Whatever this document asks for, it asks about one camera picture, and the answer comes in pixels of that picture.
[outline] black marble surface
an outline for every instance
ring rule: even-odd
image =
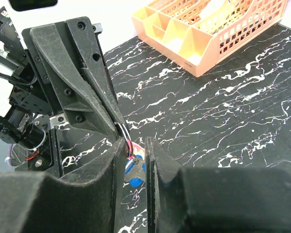
[[[138,38],[105,55],[132,138],[156,137],[185,166],[291,174],[291,30],[275,25],[200,78]],[[59,131],[65,172],[103,153],[103,136]],[[146,232],[144,185],[124,184],[120,232]]]

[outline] cable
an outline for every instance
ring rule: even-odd
[[[32,160],[32,159],[36,158],[39,154],[40,154],[39,151],[34,151],[34,152],[32,152],[32,153],[30,154],[31,157],[27,158],[26,160],[27,160],[27,161]]]
[[[45,140],[46,140],[46,138],[47,138],[47,133],[45,132],[45,130],[42,130],[42,129],[40,129],[40,130],[44,133],[43,139],[42,139],[42,141],[40,142],[40,144],[37,145],[37,146],[35,146],[35,147],[32,148],[32,149],[28,149],[28,148],[24,147],[26,150],[29,150],[29,151],[33,151],[33,152],[35,152],[35,151],[37,151],[37,149],[39,149],[40,146],[43,145],[43,143],[45,142]]]
[[[2,73],[0,73],[0,78],[7,80],[14,85],[23,85],[23,86],[31,86],[32,84],[34,84],[37,81],[37,77],[34,76],[30,83],[21,83],[21,82],[17,82],[17,81],[12,80],[11,76],[6,75],[6,74],[2,74]]]
[[[12,163],[11,163],[11,159],[12,159],[12,157],[11,157],[12,149],[13,149],[13,144],[10,145],[10,147],[9,147],[9,154],[8,154],[8,157],[6,157],[5,160],[4,160],[4,161],[7,162],[8,165],[11,166],[11,167],[13,167],[13,166],[12,166]]]
[[[118,122],[115,122],[114,124],[117,125],[120,128],[121,133],[123,134],[123,136],[124,136],[124,138],[126,140],[126,144],[127,144],[127,147],[128,147],[128,157],[133,156],[134,163],[138,164],[139,163],[139,159],[134,154],[133,144],[132,144],[132,140],[131,140],[131,137],[130,137],[130,134],[129,134],[128,130],[126,129],[124,124],[120,124]]]

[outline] plastic crate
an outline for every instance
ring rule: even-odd
[[[207,17],[210,0],[156,0],[132,15],[139,38],[199,77],[277,23],[287,0],[224,0]]]

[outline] black plastic part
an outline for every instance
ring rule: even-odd
[[[52,112],[38,82],[32,89],[21,85],[14,86],[10,103],[32,113],[48,115]]]
[[[149,233],[291,232],[291,176],[268,168],[183,167],[147,138]]]
[[[39,8],[51,7],[57,4],[57,0],[9,0],[11,7],[15,11],[28,11]]]
[[[0,232],[117,232],[125,145],[120,138],[61,180],[42,172],[1,174]]]
[[[31,28],[24,30],[23,36],[48,101],[58,100],[72,127],[99,132],[116,140],[118,132],[114,122],[126,122],[109,85],[111,78],[90,20],[81,17]],[[37,56],[41,62],[33,59]],[[52,88],[43,83],[44,75],[48,76]],[[70,95],[66,94],[67,89],[72,91]],[[52,109],[54,114],[60,113],[58,106]]]
[[[44,132],[42,129],[36,127],[34,124],[30,124],[26,128],[21,140],[18,143],[24,148],[33,149],[41,144],[43,140]]]
[[[35,163],[41,160],[42,165],[35,166]],[[45,171],[46,173],[60,178],[63,176],[63,165],[57,141],[57,131],[52,129],[47,133],[47,140],[40,148],[38,156],[32,160],[23,161],[23,163],[15,168],[15,171]]]
[[[0,59],[0,62],[13,70],[20,66],[26,56],[15,27],[7,16],[5,7],[0,8],[0,43],[4,44],[0,53],[7,52],[7,56]]]
[[[8,144],[17,144],[25,136],[33,115],[13,105],[5,117],[0,116],[0,138]]]
[[[45,130],[46,132],[49,131],[49,118],[48,116],[40,116],[39,118],[36,118],[34,120],[34,124],[39,127],[42,130]],[[13,146],[11,151],[11,158],[10,158],[10,164],[12,166],[19,166],[20,164],[26,162],[26,159],[28,158],[29,152],[25,150],[21,145],[16,144]]]

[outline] red wire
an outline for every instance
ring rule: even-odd
[[[31,155],[33,155],[33,154],[35,154],[35,153],[40,154],[39,151],[38,151],[38,152],[35,151],[35,152],[31,153]],[[30,157],[30,158],[27,158],[26,160],[29,161],[29,160],[32,160],[32,159],[34,159],[34,158],[35,158],[35,156],[32,156],[32,157]]]

